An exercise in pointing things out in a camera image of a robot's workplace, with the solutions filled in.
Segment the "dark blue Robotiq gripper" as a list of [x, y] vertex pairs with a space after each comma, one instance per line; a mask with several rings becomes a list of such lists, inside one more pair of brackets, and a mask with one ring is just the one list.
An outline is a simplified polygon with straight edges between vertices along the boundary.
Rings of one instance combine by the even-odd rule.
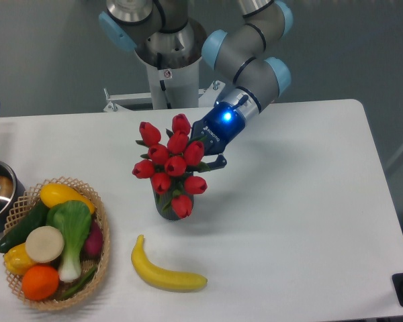
[[214, 161], [208, 162], [210, 170], [219, 170], [227, 165], [221, 154], [226, 146], [245, 128], [245, 118], [238, 112], [240, 105], [228, 102], [216, 103], [213, 109], [201, 120], [193, 123], [191, 139], [204, 138], [204, 155], [217, 154]]

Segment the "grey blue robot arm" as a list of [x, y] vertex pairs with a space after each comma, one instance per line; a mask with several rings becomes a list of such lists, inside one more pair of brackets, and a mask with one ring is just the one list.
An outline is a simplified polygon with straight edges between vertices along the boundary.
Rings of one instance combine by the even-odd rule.
[[240, 1], [244, 24], [233, 33], [207, 34], [188, 14], [186, 1], [108, 1], [99, 14], [106, 36], [145, 64], [155, 109], [197, 107], [199, 63], [219, 72], [233, 88], [191, 128], [216, 159], [190, 171], [223, 168], [225, 147], [274, 102], [291, 83], [289, 68], [277, 58], [262, 59], [269, 45], [293, 24], [281, 1]]

